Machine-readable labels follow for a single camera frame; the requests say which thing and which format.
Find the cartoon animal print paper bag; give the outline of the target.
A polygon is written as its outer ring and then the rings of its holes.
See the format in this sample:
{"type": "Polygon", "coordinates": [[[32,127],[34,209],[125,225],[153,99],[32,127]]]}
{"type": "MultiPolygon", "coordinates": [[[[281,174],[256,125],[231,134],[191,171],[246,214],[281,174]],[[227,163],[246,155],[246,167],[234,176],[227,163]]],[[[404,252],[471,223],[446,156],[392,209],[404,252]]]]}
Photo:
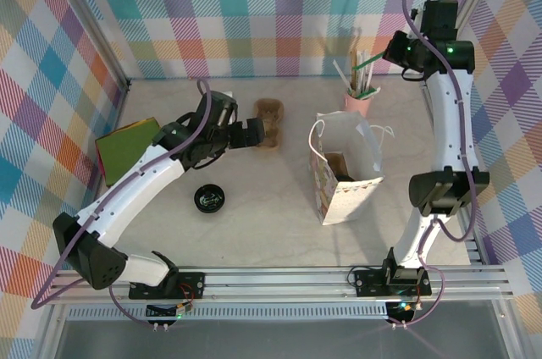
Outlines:
{"type": "Polygon", "coordinates": [[[322,225],[359,218],[384,180],[382,145],[389,126],[370,124],[360,113],[319,113],[308,135],[309,170],[322,225]]]}

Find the white wrapped straw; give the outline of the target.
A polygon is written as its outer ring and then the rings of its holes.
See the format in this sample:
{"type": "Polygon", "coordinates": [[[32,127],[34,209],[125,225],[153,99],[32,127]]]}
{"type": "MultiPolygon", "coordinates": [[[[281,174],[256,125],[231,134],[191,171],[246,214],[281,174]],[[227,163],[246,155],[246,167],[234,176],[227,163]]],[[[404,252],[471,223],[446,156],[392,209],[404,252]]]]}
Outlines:
{"type": "Polygon", "coordinates": [[[371,81],[372,81],[372,77],[373,77],[373,67],[374,67],[374,63],[377,61],[377,59],[378,58],[372,59],[371,64],[368,66],[368,75],[367,75],[365,91],[369,91],[369,89],[370,89],[370,85],[371,85],[371,81]]]}
{"type": "Polygon", "coordinates": [[[358,70],[359,71],[359,81],[358,81],[358,84],[357,84],[357,90],[358,90],[358,94],[361,94],[362,91],[363,91],[363,88],[364,88],[364,80],[365,80],[365,61],[367,60],[367,55],[368,55],[368,51],[367,50],[363,50],[362,52],[362,55],[361,55],[361,63],[359,65],[361,65],[362,67],[358,70]]]}
{"type": "Polygon", "coordinates": [[[351,95],[351,81],[346,78],[346,75],[344,74],[342,68],[338,65],[335,59],[333,60],[332,64],[334,65],[337,74],[345,85],[347,94],[351,95]]]}

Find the small controller board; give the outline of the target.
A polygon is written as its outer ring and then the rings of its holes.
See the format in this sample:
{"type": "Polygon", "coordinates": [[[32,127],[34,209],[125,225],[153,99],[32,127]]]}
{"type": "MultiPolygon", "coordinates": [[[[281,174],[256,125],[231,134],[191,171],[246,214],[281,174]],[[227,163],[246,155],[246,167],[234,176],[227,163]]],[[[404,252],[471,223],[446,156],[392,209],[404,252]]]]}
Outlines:
{"type": "Polygon", "coordinates": [[[146,305],[146,318],[174,318],[181,319],[194,308],[191,302],[182,302],[176,305],[149,304],[146,305]]]}
{"type": "Polygon", "coordinates": [[[388,301],[385,305],[388,323],[409,323],[415,318],[415,301],[388,301]]]}

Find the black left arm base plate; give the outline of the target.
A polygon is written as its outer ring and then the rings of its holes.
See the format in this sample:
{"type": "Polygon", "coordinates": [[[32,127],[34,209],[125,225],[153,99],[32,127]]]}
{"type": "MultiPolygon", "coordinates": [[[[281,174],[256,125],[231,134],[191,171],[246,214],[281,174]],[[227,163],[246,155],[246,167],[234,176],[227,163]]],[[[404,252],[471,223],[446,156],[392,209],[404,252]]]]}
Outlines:
{"type": "Polygon", "coordinates": [[[184,300],[202,299],[205,287],[203,272],[169,273],[157,285],[132,283],[130,300],[184,300]]]}

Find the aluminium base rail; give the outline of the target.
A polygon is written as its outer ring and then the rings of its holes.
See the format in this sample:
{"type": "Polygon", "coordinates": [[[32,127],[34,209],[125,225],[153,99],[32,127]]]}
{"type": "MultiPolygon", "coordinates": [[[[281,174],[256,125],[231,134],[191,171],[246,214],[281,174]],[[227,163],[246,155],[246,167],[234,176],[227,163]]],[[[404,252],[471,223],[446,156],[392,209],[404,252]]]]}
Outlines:
{"type": "MultiPolygon", "coordinates": [[[[502,266],[437,266],[445,276],[443,301],[511,299],[512,286],[502,266]]],[[[398,301],[399,297],[357,297],[347,284],[347,267],[293,268],[187,268],[181,271],[206,274],[203,298],[196,302],[336,302],[398,301]]],[[[61,270],[52,282],[51,292],[76,281],[76,271],[61,270]]],[[[135,303],[128,298],[129,284],[113,285],[119,302],[135,303]]],[[[109,301],[108,289],[94,290],[79,283],[54,301],[68,303],[100,303],[109,301]]]]}

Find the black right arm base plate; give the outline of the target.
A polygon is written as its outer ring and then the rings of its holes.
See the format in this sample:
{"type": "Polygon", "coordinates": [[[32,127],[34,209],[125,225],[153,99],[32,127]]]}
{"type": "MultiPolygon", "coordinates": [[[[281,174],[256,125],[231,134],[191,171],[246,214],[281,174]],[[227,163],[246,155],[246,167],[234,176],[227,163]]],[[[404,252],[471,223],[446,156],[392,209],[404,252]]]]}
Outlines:
{"type": "Polygon", "coordinates": [[[425,269],[389,268],[354,271],[353,284],[358,297],[431,296],[432,289],[425,269]]]}

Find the aluminium side rail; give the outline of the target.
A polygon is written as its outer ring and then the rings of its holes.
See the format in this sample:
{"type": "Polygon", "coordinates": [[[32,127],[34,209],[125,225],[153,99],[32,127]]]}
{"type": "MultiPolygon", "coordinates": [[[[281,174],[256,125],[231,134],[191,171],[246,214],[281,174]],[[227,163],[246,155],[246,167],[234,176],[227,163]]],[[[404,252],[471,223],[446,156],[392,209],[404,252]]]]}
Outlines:
{"type": "MultiPolygon", "coordinates": [[[[422,83],[422,94],[423,94],[423,100],[426,106],[426,110],[429,116],[431,128],[432,128],[433,133],[435,133],[432,98],[431,98],[429,89],[425,83],[422,83]]],[[[470,217],[471,217],[471,205],[468,205],[462,208],[461,210],[459,210],[453,217],[451,217],[450,220],[448,221],[448,224],[456,224],[456,226],[462,232],[462,235],[465,235],[465,233],[467,232],[468,225],[470,223],[470,217]]],[[[471,265],[482,265],[484,263],[483,258],[480,255],[478,244],[475,239],[475,230],[473,230],[470,233],[469,237],[464,240],[463,245],[465,246],[465,249],[467,251],[467,257],[471,265]]]]}

